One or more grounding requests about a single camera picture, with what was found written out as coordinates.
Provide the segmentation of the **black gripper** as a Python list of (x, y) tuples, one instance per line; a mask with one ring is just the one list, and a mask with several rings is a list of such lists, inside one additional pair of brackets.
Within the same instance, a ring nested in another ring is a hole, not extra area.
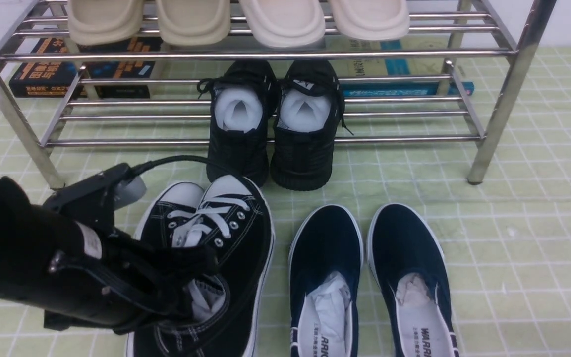
[(87, 226), (43, 229), (43, 327), (113, 330), (127, 334), (196, 316), (188, 285), (219, 270), (215, 249), (154, 246), (123, 232), (102, 238)]

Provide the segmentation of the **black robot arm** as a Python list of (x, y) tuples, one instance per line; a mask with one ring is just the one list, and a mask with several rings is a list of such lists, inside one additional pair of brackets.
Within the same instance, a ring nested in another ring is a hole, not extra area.
[(208, 247), (154, 248), (114, 225), (120, 195), (141, 183), (120, 164), (34, 205), (0, 177), (0, 299), (41, 309), (44, 327), (127, 334), (193, 312), (186, 283), (215, 274)]

